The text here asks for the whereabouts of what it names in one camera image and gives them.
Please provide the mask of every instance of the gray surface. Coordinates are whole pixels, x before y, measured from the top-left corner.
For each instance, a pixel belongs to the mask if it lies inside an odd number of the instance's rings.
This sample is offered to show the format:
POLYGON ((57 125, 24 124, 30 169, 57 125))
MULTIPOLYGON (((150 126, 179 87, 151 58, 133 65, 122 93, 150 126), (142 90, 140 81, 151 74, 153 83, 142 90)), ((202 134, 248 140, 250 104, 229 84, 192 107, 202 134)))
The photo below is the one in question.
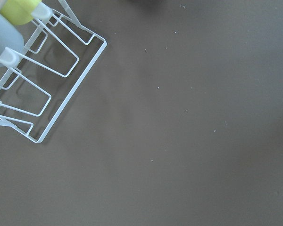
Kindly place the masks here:
POLYGON ((71 6, 109 45, 44 143, 0 127, 0 226, 283 226, 283 0, 71 6))

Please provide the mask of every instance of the yellow-green cup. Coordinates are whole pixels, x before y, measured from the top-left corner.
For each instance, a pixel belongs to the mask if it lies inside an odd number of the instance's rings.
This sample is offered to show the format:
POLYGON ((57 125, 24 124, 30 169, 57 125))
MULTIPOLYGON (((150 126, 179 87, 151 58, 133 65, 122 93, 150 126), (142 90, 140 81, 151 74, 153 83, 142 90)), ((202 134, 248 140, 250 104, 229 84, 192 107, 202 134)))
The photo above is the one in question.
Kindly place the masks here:
POLYGON ((41 0, 8 0, 0 13, 13 25, 23 25, 32 21, 31 13, 41 0))

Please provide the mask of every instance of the dish rack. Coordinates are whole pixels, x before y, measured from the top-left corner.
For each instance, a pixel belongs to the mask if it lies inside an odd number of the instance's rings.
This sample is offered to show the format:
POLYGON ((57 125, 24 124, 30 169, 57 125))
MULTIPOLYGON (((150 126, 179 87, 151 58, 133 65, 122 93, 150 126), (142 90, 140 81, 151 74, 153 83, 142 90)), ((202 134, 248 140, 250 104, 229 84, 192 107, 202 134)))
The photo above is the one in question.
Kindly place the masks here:
MULTIPOLYGON (((25 49, 23 53, 15 52, 12 49, 6 48, 5 53, 9 56, 12 55, 18 55, 21 59, 26 59, 27 61, 36 64, 37 66, 46 69, 50 71, 51 73, 56 74, 57 76, 61 76, 63 79, 68 79, 70 76, 73 75, 74 68, 77 66, 77 64, 80 61, 80 58, 76 55, 76 53, 65 44, 49 27, 56 27, 58 24, 62 26, 63 29, 66 29, 67 32, 71 33, 76 39, 78 39, 83 45, 88 46, 92 43, 92 41, 97 38, 101 41, 101 45, 97 49, 94 56, 91 58, 91 60, 88 62, 87 66, 83 69, 83 72, 77 76, 76 81, 70 88, 70 91, 66 94, 66 97, 61 101, 61 104, 53 112, 52 117, 50 118, 47 125, 44 126, 44 129, 42 132, 37 136, 32 136, 31 132, 35 126, 33 120, 29 121, 25 118, 21 117, 15 117, 15 116, 9 116, 5 114, 5 111, 0 111, 0 126, 8 126, 28 138, 29 140, 40 143, 44 140, 46 135, 48 134, 49 130, 52 128, 53 124, 57 120, 57 118, 60 116, 61 112, 65 108, 66 104, 74 94, 74 92, 77 90, 89 70, 92 68, 96 60, 99 58, 105 47, 107 46, 107 42, 104 38, 96 34, 95 32, 91 31, 90 29, 83 26, 80 21, 77 19, 76 15, 73 13, 69 5, 65 0, 58 0, 60 5, 63 7, 63 9, 66 11, 68 16, 58 12, 57 10, 52 9, 53 13, 50 19, 47 20, 40 20, 40 19, 34 19, 32 23, 36 26, 35 31, 31 35, 31 37, 28 39, 28 41, 25 44, 25 49), (70 26, 67 25, 67 23, 71 23, 75 25, 79 30, 82 30, 84 32, 87 32, 90 35, 90 38, 85 41, 79 34, 77 34, 70 26), (74 64, 71 66, 71 68, 68 70, 67 73, 61 73, 57 70, 54 70, 50 66, 47 66, 45 64, 42 64, 36 60, 33 60, 28 56, 28 54, 38 54, 40 50, 42 49, 43 45, 45 44, 48 36, 51 35, 53 38, 55 38, 71 55, 75 58, 74 64), (32 50, 33 45, 38 45, 39 47, 36 50, 32 50), (27 129, 23 130, 20 128, 19 124, 25 124, 27 129)), ((40 92, 42 92, 47 100, 45 101, 45 104, 41 106, 41 110, 39 112, 31 112, 28 110, 24 110, 20 107, 15 107, 11 104, 6 104, 2 100, 0 100, 0 109, 8 109, 10 111, 15 111, 16 113, 19 113, 18 115, 28 115, 29 117, 40 117, 45 109, 48 107, 48 104, 50 103, 52 99, 52 95, 44 90, 40 85, 36 84, 35 82, 32 82, 28 77, 25 76, 25 74, 22 74, 21 70, 18 69, 18 67, 8 67, 7 71, 3 74, 2 78, 0 79, 0 92, 2 90, 8 90, 10 89, 16 81, 19 79, 23 79, 23 81, 28 82, 33 87, 37 88, 40 92)))

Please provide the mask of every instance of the white cup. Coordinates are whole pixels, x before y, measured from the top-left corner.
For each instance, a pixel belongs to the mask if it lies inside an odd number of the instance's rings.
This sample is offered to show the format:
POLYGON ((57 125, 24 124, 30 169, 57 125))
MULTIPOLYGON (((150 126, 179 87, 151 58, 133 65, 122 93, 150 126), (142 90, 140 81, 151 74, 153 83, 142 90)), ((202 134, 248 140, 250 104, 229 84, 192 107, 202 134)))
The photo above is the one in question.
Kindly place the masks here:
POLYGON ((5 47, 9 47, 22 53, 24 49, 24 40, 17 29, 0 14, 0 55, 5 47))

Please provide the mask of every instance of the light blue cup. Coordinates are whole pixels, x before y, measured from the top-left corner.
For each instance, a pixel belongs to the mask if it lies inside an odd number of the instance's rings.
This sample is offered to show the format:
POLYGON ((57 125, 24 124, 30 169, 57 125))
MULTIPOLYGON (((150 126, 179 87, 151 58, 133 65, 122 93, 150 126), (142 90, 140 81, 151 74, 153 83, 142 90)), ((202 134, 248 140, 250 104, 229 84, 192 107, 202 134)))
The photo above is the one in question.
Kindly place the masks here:
POLYGON ((17 29, 0 14, 0 55, 5 47, 9 47, 22 53, 24 49, 24 40, 17 29))

